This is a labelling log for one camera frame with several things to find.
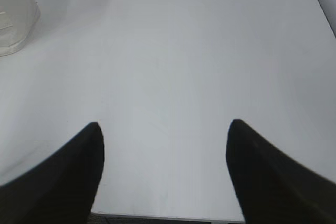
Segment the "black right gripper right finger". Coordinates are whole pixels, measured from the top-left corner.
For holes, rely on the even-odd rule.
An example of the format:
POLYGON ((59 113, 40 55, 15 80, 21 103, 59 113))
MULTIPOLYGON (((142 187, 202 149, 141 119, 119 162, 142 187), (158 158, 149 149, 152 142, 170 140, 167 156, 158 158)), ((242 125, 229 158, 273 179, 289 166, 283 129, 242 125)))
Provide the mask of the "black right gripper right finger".
POLYGON ((335 183, 241 119, 229 127, 226 164, 245 223, 335 223, 335 183))

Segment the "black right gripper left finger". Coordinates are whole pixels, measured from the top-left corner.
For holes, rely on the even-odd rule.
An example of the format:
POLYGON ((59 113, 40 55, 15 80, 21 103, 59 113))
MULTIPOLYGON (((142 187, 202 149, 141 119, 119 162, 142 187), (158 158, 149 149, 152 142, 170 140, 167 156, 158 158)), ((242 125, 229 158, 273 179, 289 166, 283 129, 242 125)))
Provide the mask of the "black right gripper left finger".
POLYGON ((43 162, 1 186, 1 223, 86 223, 104 167, 91 122, 43 162))

